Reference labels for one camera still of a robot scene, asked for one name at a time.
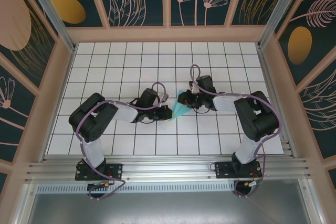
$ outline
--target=white grid mat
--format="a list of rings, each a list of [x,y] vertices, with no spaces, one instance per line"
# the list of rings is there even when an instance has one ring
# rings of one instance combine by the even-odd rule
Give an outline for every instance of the white grid mat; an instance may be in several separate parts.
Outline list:
[[[268,96],[254,43],[238,42],[87,42],[80,43],[62,96],[47,154],[81,154],[69,115],[94,92],[130,102],[156,81],[167,88],[171,108],[178,90],[189,88],[189,69],[198,64],[211,75],[217,92]],[[189,112],[174,121],[131,124],[112,121],[101,138],[105,155],[232,154],[243,137],[230,112]],[[279,137],[260,153],[283,154]]]

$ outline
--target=black grid line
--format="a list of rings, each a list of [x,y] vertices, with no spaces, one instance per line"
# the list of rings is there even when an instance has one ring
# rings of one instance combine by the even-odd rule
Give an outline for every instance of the black grid line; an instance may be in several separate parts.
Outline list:
[[[124,63],[123,63],[123,68],[122,68],[121,80],[122,80],[122,76],[123,76],[123,72],[124,72],[124,66],[125,66],[125,61],[126,61],[126,50],[127,50],[127,42],[126,42],[126,46],[125,46],[125,57],[124,57]],[[122,82],[120,82],[120,90],[119,90],[118,101],[120,101],[121,86],[122,86]],[[117,122],[115,123],[115,126],[114,126],[114,138],[116,137],[116,129],[117,129]],[[113,148],[114,148],[114,138],[113,138],[113,144],[112,144],[112,154],[113,154]]]
[[[140,74],[139,74],[139,87],[138,87],[138,97],[140,97],[140,81],[141,81],[141,65],[142,65],[142,53],[143,53],[143,42],[141,44],[141,58],[140,58]],[[135,142],[136,142],[136,138],[137,138],[137,124],[135,124],[135,129],[134,129],[134,146],[133,146],[133,155],[135,154]]]
[[[225,50],[225,44],[224,44],[224,42],[222,42],[223,43],[223,47],[224,47],[224,54],[225,54],[225,58],[226,58],[226,50]]]
[[[247,79],[248,88],[249,88],[250,93],[251,93],[250,82],[249,82],[249,80],[248,80],[247,71],[246,71],[246,66],[245,66],[244,57],[243,57],[243,52],[241,51],[240,43],[239,43],[239,48],[240,48],[241,56],[242,56],[242,59],[243,59],[243,64],[244,64],[244,68],[245,68],[245,74],[246,74],[246,79]]]
[[[75,69],[79,68],[80,69],[80,68],[88,68],[88,67],[73,67],[73,68],[75,68]],[[92,67],[92,68],[105,69],[105,67]],[[232,68],[232,67],[211,67],[211,68]]]
[[[74,65],[75,57],[76,57],[76,55],[74,56],[74,59],[72,61],[72,66]],[[53,128],[52,128],[52,133],[50,134],[50,137],[49,137],[49,144],[48,144],[48,148],[47,148],[47,151],[46,151],[47,154],[49,153],[49,149],[50,149],[50,146],[51,146],[51,141],[53,139],[53,135],[55,134],[56,124],[57,124],[58,118],[60,116],[60,110],[62,108],[62,104],[63,104],[63,101],[64,101],[65,92],[67,91],[67,88],[68,88],[68,83],[69,83],[69,78],[70,78],[71,72],[72,72],[72,67],[70,68],[69,76],[67,78],[67,82],[66,82],[63,94],[62,94],[62,98],[61,98],[62,100],[60,102],[60,105],[59,105],[59,108],[58,108],[58,111],[57,111],[57,116],[56,116],[56,119],[54,121],[54,125],[53,125]]]
[[[56,133],[54,135],[71,135],[71,133]],[[134,135],[134,133],[116,133],[116,134],[103,134],[103,135]],[[155,135],[155,133],[137,133],[137,135]],[[176,135],[176,134],[158,133],[157,135]],[[180,133],[179,135],[196,135],[196,133]],[[218,133],[203,133],[200,135],[218,135]],[[238,133],[221,133],[220,135],[238,135]]]
[[[208,46],[208,53],[209,53],[209,43],[207,42],[206,43],[206,45]],[[211,68],[211,62],[210,62],[210,54],[208,54],[208,56],[209,56],[209,64],[210,64],[210,73],[211,73],[211,76],[213,76],[212,75],[212,68]],[[220,154],[222,154],[222,147],[221,147],[221,145],[220,145],[220,137],[219,137],[219,125],[218,125],[218,114],[217,114],[217,111],[215,112],[216,113],[216,122],[217,122],[217,130],[218,130],[218,141],[219,141],[219,151],[221,152]]]
[[[111,46],[115,43],[128,43],[127,41],[119,41],[119,42],[111,42]],[[223,47],[224,47],[224,53],[226,53],[226,49],[225,49],[225,44],[223,43]],[[164,53],[164,52],[160,52],[159,51],[159,54],[161,55],[171,55],[171,53]],[[176,53],[177,55],[185,55],[186,53]],[[211,53],[212,55],[222,55],[223,53]],[[91,54],[78,54],[78,55],[106,55],[106,54],[94,54],[93,51]]]
[[[244,61],[243,52],[242,52],[242,50],[241,50],[241,45],[240,45],[240,43],[239,43],[239,48],[240,48],[241,56],[242,56],[242,58],[243,58],[243,64],[244,64],[244,68],[245,68],[245,74],[246,74],[246,79],[247,79],[248,88],[249,88],[249,90],[250,90],[250,93],[252,93],[252,91],[251,91],[251,86],[250,86],[250,81],[249,81],[249,79],[248,79],[247,70],[246,70],[245,61]],[[261,146],[261,148],[262,148],[263,153],[265,153],[265,150],[264,150],[264,146],[263,146],[263,145]]]
[[[123,81],[123,83],[134,83],[137,81]],[[152,81],[141,81],[142,83],[146,82],[146,83],[153,83]],[[166,82],[166,83],[179,83],[179,82],[186,82],[186,81],[162,81],[162,82]],[[246,83],[247,81],[214,81],[214,82],[220,82],[220,83]],[[264,81],[251,81],[251,82],[258,82],[258,83],[265,83]],[[68,83],[102,83],[102,81],[69,81]],[[104,81],[104,83],[120,83],[120,81]]]
[[[191,54],[193,55],[193,44],[191,44]],[[194,64],[194,57],[193,56],[191,57],[191,61],[192,61],[192,64]],[[197,129],[198,154],[200,155],[201,154],[200,149],[199,149],[200,136],[199,136],[199,132],[198,132],[197,113],[196,113],[196,129]]]
[[[176,42],[175,42],[175,92],[176,92],[176,99],[178,99],[179,98],[179,91],[177,90],[177,73],[176,73],[176,69],[177,69],[177,67],[176,67]],[[178,155],[179,153],[179,149],[178,149],[178,139],[179,139],[179,135],[178,135],[178,127],[177,127],[177,124],[178,124],[178,121],[177,121],[177,118],[175,119],[175,123],[176,123],[176,154]]]
[[[103,93],[103,88],[104,88],[104,83],[105,83],[105,77],[106,77],[106,72],[107,72],[107,65],[109,63],[109,55],[110,55],[110,51],[111,51],[111,46],[112,46],[112,43],[110,43],[109,53],[108,53],[108,56],[107,56],[106,69],[105,69],[105,74],[104,74],[104,79],[103,79],[103,85],[101,86],[101,94]],[[110,124],[111,123],[114,123],[114,132],[115,132],[116,127],[117,127],[117,122],[116,122],[116,120],[113,120],[113,122],[110,122]]]
[[[87,72],[87,74],[86,74],[85,82],[86,82],[86,80],[88,79],[88,75],[89,75],[89,69],[88,69],[88,72]],[[83,92],[82,92],[81,100],[83,100],[84,91],[85,91],[85,86],[86,86],[86,83],[84,84],[84,88],[83,88]],[[72,146],[73,139],[74,139],[74,133],[72,134],[72,138],[71,138],[71,143],[70,143],[70,147],[69,147],[69,152],[68,152],[68,154],[70,154],[70,150],[71,150],[71,146]]]
[[[230,81],[231,93],[233,93],[233,90],[232,90],[232,84],[231,84],[232,82],[231,82],[231,77],[230,77],[230,72],[229,72],[229,71],[228,71],[228,75],[229,75],[229,81]],[[236,122],[237,122],[238,133],[239,133],[239,123],[238,123],[237,115],[236,115]]]
[[[160,53],[156,53],[156,52],[151,52],[151,53],[145,53],[145,55],[157,55],[157,54],[159,54],[159,55],[172,55],[172,53],[171,52],[167,52],[167,53],[165,53],[165,52],[160,52]],[[184,52],[184,53],[182,53],[182,52],[177,52],[176,53],[177,55],[189,55],[190,53],[187,53],[187,52]],[[226,54],[226,53],[222,53],[222,52],[217,52],[217,53],[210,53],[211,55],[224,55],[224,54]],[[240,55],[241,53],[227,53],[227,55]],[[119,53],[119,54],[113,54],[113,53],[108,53],[108,54],[76,54],[76,55],[121,55],[121,53]],[[134,53],[132,53],[132,54],[126,54],[126,55],[141,55],[141,54],[134,54]]]
[[[157,58],[158,58],[158,59],[157,59],[157,60],[158,60],[158,61],[157,61],[158,63],[157,63],[157,72],[156,72],[156,73],[157,73],[158,76],[157,76],[156,80],[159,81],[160,43],[158,44],[158,53],[157,53],[157,56],[158,56],[158,57],[157,57]],[[159,85],[156,85],[156,87],[157,87],[157,89],[156,89],[157,92],[159,92]],[[157,123],[157,121],[156,121],[156,122],[155,122],[155,152],[154,152],[155,155],[156,155],[156,141],[157,141],[157,139],[158,139],[158,138],[157,138],[157,135],[158,135],[158,127],[157,127],[158,125],[157,125],[157,124],[158,124],[158,123]]]

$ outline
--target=purple cable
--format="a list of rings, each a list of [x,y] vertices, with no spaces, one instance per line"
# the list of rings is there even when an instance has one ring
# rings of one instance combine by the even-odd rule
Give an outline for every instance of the purple cable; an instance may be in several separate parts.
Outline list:
[[[153,89],[153,87],[154,87],[156,84],[161,85],[161,86],[163,87],[163,92],[164,92],[164,96],[163,96],[163,98],[158,102],[157,105],[154,105],[154,106],[149,107],[149,108],[140,108],[140,107],[133,106],[133,105],[131,105],[131,104],[129,104],[129,103],[117,102],[117,101],[112,101],[112,100],[105,100],[105,101],[102,101],[102,102],[98,103],[97,105],[95,105],[95,106],[94,106],[94,107],[93,107],[93,108],[92,108],[92,109],[91,109],[91,110],[90,110],[90,111],[83,117],[83,119],[79,122],[79,124],[78,124],[78,126],[77,126],[77,128],[76,128],[76,136],[77,136],[77,138],[78,138],[79,141],[80,141],[80,150],[82,151],[82,154],[83,154],[83,157],[84,157],[85,162],[90,166],[90,168],[91,168],[94,172],[96,172],[98,175],[100,175],[100,176],[102,176],[102,177],[108,179],[108,181],[122,182],[122,184],[121,184],[120,186],[118,186],[115,190],[113,190],[112,192],[110,192],[110,193],[108,193],[108,194],[105,194],[105,195],[103,195],[103,196],[101,196],[101,197],[99,197],[99,198],[93,198],[92,195],[91,195],[92,190],[94,190],[95,188],[98,188],[99,186],[92,187],[91,190],[89,190],[89,196],[90,196],[91,200],[92,200],[92,199],[94,199],[94,200],[106,199],[106,198],[110,197],[110,196],[111,196],[112,194],[114,194],[117,190],[119,190],[119,189],[126,183],[126,181],[125,181],[125,180],[122,180],[122,179],[118,179],[118,178],[111,178],[111,177],[109,177],[109,176],[107,176],[107,175],[105,175],[105,174],[99,172],[96,168],[94,168],[94,166],[91,164],[91,162],[89,161],[89,159],[88,159],[88,157],[87,157],[87,155],[86,155],[86,153],[85,153],[84,146],[83,146],[83,138],[82,138],[82,137],[80,136],[80,134],[79,134],[79,130],[80,130],[81,126],[83,125],[84,121],[91,115],[91,113],[92,113],[94,110],[96,110],[98,107],[102,106],[102,105],[105,104],[105,103],[112,103],[112,104],[124,105],[124,106],[128,106],[128,107],[134,108],[134,109],[136,109],[136,110],[151,110],[151,109],[154,109],[154,108],[157,108],[157,107],[161,106],[161,104],[167,100],[167,98],[168,98],[168,94],[166,93],[166,88],[165,88],[165,86],[164,86],[162,83],[160,83],[160,82],[155,82],[155,83],[153,84],[153,86],[152,86],[152,89]]]
[[[198,87],[198,89],[202,90],[204,93],[211,94],[211,95],[215,95],[215,96],[221,95],[221,96],[228,96],[228,97],[249,97],[249,98],[255,99],[255,100],[257,100],[257,101],[263,103],[263,104],[266,105],[267,107],[269,107],[269,108],[272,110],[273,114],[277,117],[278,122],[279,122],[279,128],[278,128],[278,131],[277,131],[276,133],[274,133],[273,135],[267,136],[266,138],[264,138],[263,140],[260,141],[260,143],[258,144],[256,150],[255,150],[254,153],[253,153],[253,155],[257,157],[258,150],[261,148],[261,146],[263,145],[263,143],[266,142],[267,140],[270,140],[271,138],[273,138],[273,137],[279,135],[279,133],[280,133],[280,131],[281,131],[281,129],[282,129],[282,120],[281,120],[281,118],[280,118],[279,113],[278,113],[278,112],[272,107],[272,105],[270,105],[268,102],[264,101],[263,99],[261,99],[261,98],[259,98],[259,97],[256,97],[256,96],[254,96],[254,95],[251,95],[251,94],[238,94],[238,93],[212,93],[212,92],[206,91],[205,89],[201,88],[201,87],[197,84],[197,82],[196,82],[196,80],[195,80],[195,78],[194,78],[194,74],[193,74],[194,67],[196,67],[196,68],[198,69],[198,76],[197,76],[197,78],[199,78],[199,77],[201,76],[201,69],[200,69],[200,67],[199,67],[198,65],[196,65],[196,64],[193,64],[193,65],[190,67],[190,77],[191,77],[193,83],[195,84],[195,86]],[[263,174],[262,174],[261,179],[264,178],[264,173],[265,173],[265,163],[266,163],[266,155],[263,154],[262,156],[264,156],[264,165],[263,165],[263,167],[262,167]],[[234,184],[234,193],[235,193],[236,195],[243,195],[243,194],[241,194],[240,192],[238,192],[238,191],[236,190],[236,187],[237,187],[238,182],[239,182],[239,180],[237,180],[237,181],[235,182],[235,184]]]

